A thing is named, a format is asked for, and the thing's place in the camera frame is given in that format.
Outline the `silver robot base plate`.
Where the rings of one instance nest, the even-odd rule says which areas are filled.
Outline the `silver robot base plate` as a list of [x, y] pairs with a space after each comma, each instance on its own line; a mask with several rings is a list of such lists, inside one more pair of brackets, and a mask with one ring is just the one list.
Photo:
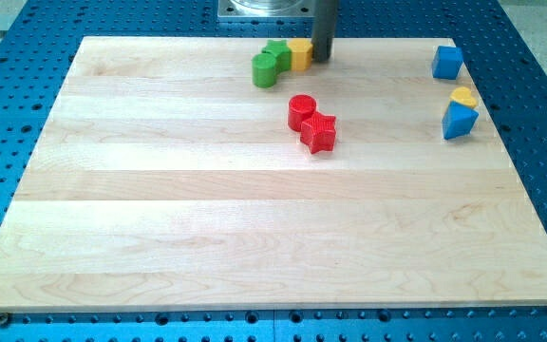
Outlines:
[[218, 0], [219, 18], [310, 17], [314, 0]]

